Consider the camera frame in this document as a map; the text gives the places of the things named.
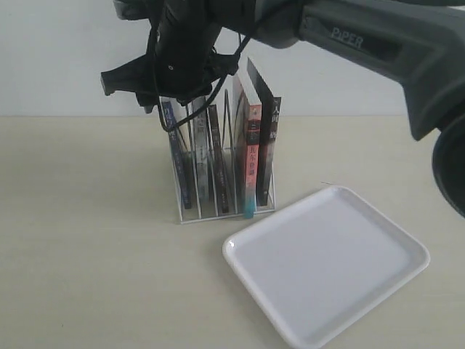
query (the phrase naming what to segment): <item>beige table surface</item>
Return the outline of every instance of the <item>beige table surface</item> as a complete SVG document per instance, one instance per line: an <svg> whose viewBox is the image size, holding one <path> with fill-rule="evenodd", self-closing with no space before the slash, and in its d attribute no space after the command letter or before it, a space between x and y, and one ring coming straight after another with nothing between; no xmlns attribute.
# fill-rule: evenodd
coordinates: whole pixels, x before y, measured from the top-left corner
<svg viewBox="0 0 465 349"><path fill-rule="evenodd" d="M345 185L432 256L325 348L464 348L465 219L434 184L436 136L281 119L279 207ZM171 173L155 118L0 119L0 349L288 348L222 258L253 221L179 225Z"/></svg>

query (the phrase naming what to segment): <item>black book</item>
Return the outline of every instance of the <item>black book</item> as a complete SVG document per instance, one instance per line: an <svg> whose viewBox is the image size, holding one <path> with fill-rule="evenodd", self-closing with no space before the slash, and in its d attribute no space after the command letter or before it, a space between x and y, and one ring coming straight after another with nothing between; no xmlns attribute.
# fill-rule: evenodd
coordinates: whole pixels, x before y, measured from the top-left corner
<svg viewBox="0 0 465 349"><path fill-rule="evenodd" d="M219 132L216 105L209 106L208 115L211 131L211 146L213 149L213 170L215 185L217 188L217 200L222 213L228 213L230 211L230 205L227 195L226 167L221 146L221 133Z"/></svg>
<svg viewBox="0 0 465 349"><path fill-rule="evenodd" d="M267 206L270 192L273 156L275 152L275 141L278 133L281 97L274 96L262 74L256 67L256 63L250 58L247 61L247 72L252 80L256 93L262 101L259 163L256 175L256 199L260 206Z"/></svg>
<svg viewBox="0 0 465 349"><path fill-rule="evenodd" d="M165 116L165 122L167 127L172 127L176 124L176 118L174 117L173 105L170 101L163 101L163 114ZM174 168L176 169L177 179L179 182L179 189L181 191L182 205L185 209L192 208L192 199L190 195L189 185L187 184L187 171L185 168L184 156L182 155L182 140L177 130L169 133L169 145L171 148L171 156L174 162Z"/></svg>

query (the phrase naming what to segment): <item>robotic arm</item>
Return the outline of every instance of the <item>robotic arm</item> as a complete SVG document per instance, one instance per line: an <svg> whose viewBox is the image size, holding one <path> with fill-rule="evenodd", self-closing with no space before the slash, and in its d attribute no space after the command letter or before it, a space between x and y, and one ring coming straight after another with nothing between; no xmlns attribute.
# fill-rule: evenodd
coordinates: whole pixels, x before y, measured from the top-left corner
<svg viewBox="0 0 465 349"><path fill-rule="evenodd" d="M147 112L160 96L212 101L251 39L277 49L307 41L402 85L413 139L442 131L434 175L465 216L465 12L445 7L465 1L401 1L114 0L121 19L148 19L152 31L146 55L102 73L102 84L106 95L134 92ZM222 28L246 36L234 55L214 50Z"/></svg>

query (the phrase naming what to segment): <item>tray rim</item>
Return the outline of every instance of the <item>tray rim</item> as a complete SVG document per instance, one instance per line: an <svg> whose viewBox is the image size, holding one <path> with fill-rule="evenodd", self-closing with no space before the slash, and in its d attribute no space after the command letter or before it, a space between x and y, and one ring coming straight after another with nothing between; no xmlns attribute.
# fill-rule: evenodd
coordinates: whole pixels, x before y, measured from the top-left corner
<svg viewBox="0 0 465 349"><path fill-rule="evenodd" d="M390 225L392 225L393 228L398 229L402 234L405 235L405 237L409 238L413 243L417 244L417 246L421 250L423 259L421 263L418 263L418 267L416 267L409 274L407 274L404 278L402 278L400 282L397 282L391 287L386 288L381 294L381 296L375 298L372 302L368 303L365 307L355 312L347 321L345 321L340 326L334 328L332 331L326 333L319 342L316 342L314 344L313 342L309 343L307 341L302 341L298 337L294 336L293 332L288 328L287 324L282 323L281 321L278 320L279 314L275 313L272 307L267 306L267 304L265 304L266 297L261 296L262 290L256 289L254 285L251 284L253 280L248 278L246 276L247 272L243 270L242 267L236 263L237 260L235 260L234 254L233 254L233 251L234 251L233 240L240 238L242 235L246 235L250 230L256 229L260 225L265 224L267 221L275 219L276 217L279 217L281 215L285 215L287 212L290 212L295 207L301 206L307 201L315 200L318 196L324 196L325 194L331 191L333 192L334 191L336 192L345 191L346 193L350 194L353 198L356 198L357 200L359 200L361 203L368 205L370 209L375 214L377 214L380 218L386 220ZM396 222L394 222L392 219L386 216L383 212L377 209L374 205L370 204L363 197L358 195L355 191L343 185L330 185L327 188L321 189L313 194L310 194L306 198L300 199L297 202L287 206L286 208L281 209L274 214L271 214L269 217L266 217L263 220L260 220L259 222L255 222L254 224L248 226L247 228L241 231L238 231L237 233L232 234L223 243L222 252L223 252L223 256L227 264L232 268L232 270L234 271L234 274L239 278L240 282L246 288L247 292L252 296L255 303L259 306L262 312L266 315L266 317L268 318L270 323L273 325L275 330L278 332L278 334L293 349L320 349L324 345L328 344L333 338L335 338L342 332L346 331L348 328L351 327L351 325L355 324L363 316L367 315L370 311L372 311L378 305L380 305L385 300L390 298L395 292L402 289L407 283L412 281L422 271L424 271L431 262L431 254L429 253L429 250L426 248L426 246L423 243L421 243L415 236L409 234L409 232L407 232L400 225L398 225Z"/></svg>

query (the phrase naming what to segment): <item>wire book rack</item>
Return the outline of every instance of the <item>wire book rack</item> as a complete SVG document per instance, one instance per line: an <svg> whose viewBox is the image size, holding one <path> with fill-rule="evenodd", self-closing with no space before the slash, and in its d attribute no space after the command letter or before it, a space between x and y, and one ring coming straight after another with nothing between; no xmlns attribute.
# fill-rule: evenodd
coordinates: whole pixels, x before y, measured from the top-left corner
<svg viewBox="0 0 465 349"><path fill-rule="evenodd" d="M185 113L189 115L192 110L190 105L185 107ZM183 151L185 158L187 181L189 183L190 194L192 197L192 208L185 209L182 204L181 188L179 186L178 173L172 160L173 178L174 178L174 189L177 197L177 208L179 211L179 221L181 224L188 224L194 222L205 222L211 220L221 220L231 217L243 217L243 205L241 200L241 181L240 171L235 160L235 148L234 148L234 129L232 126L231 108L229 100L229 92L225 90L225 101L223 108L222 118L222 133L221 133L221 144L224 159L224 166L226 169L226 184L229 201L229 212L222 213L219 209L218 202L218 187L214 180L214 154L213 154L213 140L211 137L211 125L209 123L207 127L208 135L208 165L209 165L209 187L210 187L210 198L208 201L201 201L199 196L198 186L198 173L195 160L195 138L193 137L193 121L187 123L187 134L188 139L184 140L188 147ZM275 194L275 172L272 168L270 189L268 194L267 206L259 206L256 204L255 214L271 213L276 210L276 194Z"/></svg>

